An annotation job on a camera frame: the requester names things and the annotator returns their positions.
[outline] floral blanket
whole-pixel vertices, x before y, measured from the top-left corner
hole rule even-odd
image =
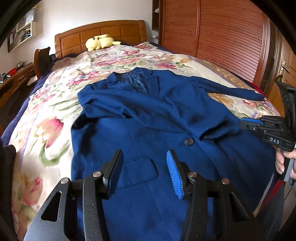
[[[63,177],[71,177],[73,149],[70,129],[82,107],[77,93],[87,84],[104,80],[112,72],[136,67],[170,70],[200,76],[228,87],[251,89],[216,65],[157,49],[148,42],[135,47],[113,46],[57,61],[44,85],[32,96],[10,139],[17,150],[12,184],[15,231],[23,240],[34,216]],[[279,115],[268,101],[250,101],[223,94],[209,96],[237,117]]]

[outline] headboard panel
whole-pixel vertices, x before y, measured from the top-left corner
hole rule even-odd
[[[71,29],[55,36],[56,57],[69,53],[81,53],[86,50],[85,42],[96,35],[109,34],[115,41],[137,45],[147,41],[146,27],[143,20],[114,20],[91,23]]]

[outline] stuffed animal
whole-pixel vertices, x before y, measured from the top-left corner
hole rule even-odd
[[[85,43],[88,51],[94,51],[98,49],[108,48],[112,45],[120,45],[121,42],[114,41],[108,34],[95,36],[94,38],[88,39]]]

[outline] coat button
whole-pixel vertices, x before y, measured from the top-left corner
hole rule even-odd
[[[192,146],[194,144],[194,140],[192,138],[186,138],[184,143],[186,146]]]

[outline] metal screw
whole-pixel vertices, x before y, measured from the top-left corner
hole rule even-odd
[[[197,177],[197,173],[196,172],[189,172],[189,176],[190,177]]]
[[[66,177],[61,180],[61,184],[66,184],[67,182],[69,182],[69,179]]]
[[[225,185],[228,185],[230,183],[230,181],[227,178],[223,178],[222,183]]]
[[[93,173],[93,177],[100,177],[102,173],[100,171],[96,171]]]

